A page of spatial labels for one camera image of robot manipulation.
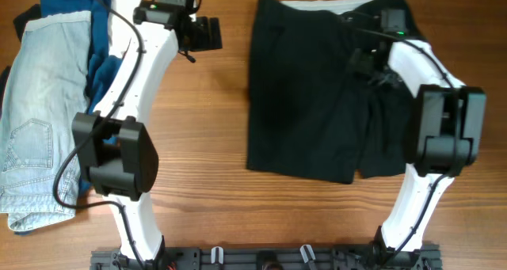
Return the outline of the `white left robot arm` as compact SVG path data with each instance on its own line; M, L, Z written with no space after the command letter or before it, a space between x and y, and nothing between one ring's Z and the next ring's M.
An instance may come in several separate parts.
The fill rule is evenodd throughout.
M216 17L197 17L200 0L112 0L109 49L122 59L105 95L72 131L81 174L113 212L121 246L95 251L92 269L168 269L150 190L158 154L147 133L158 87L177 55L220 49Z

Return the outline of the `black shorts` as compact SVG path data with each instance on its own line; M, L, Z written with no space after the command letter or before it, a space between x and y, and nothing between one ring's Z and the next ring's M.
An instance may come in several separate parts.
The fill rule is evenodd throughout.
M406 85L352 71L355 52L381 41L373 17L408 10L406 0L372 0L345 25L329 10L258 0L250 46L246 166L343 184L405 171L402 139L413 97Z

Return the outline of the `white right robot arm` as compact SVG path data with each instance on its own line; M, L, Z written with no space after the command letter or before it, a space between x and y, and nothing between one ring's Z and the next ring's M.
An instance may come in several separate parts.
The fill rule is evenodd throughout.
M385 260L421 249L440 198L478 156L486 111L484 90L450 74L425 41L394 40L387 65L411 92L414 111L402 187L374 240L376 256Z

